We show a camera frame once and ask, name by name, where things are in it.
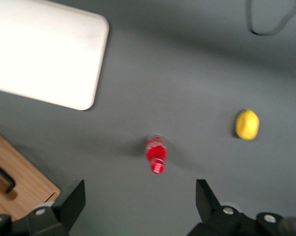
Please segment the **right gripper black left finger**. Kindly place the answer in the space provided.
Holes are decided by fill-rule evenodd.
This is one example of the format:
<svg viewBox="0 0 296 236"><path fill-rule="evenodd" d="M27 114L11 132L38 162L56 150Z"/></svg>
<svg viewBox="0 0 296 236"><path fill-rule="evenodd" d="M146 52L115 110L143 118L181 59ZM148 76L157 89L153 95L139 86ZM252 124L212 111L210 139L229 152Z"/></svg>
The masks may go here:
<svg viewBox="0 0 296 236"><path fill-rule="evenodd" d="M52 204L52 236L68 236L86 204L84 180L75 180Z"/></svg>

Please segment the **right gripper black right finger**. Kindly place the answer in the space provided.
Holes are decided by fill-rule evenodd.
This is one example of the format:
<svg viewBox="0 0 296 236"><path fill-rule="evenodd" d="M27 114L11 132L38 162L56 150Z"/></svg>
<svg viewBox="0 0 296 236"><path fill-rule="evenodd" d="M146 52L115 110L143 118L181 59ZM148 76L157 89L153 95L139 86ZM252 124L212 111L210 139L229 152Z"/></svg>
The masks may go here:
<svg viewBox="0 0 296 236"><path fill-rule="evenodd" d="M202 223L207 223L215 212L221 211L225 215L236 215L239 212L228 205L222 205L205 179L196 181L196 208Z"/></svg>

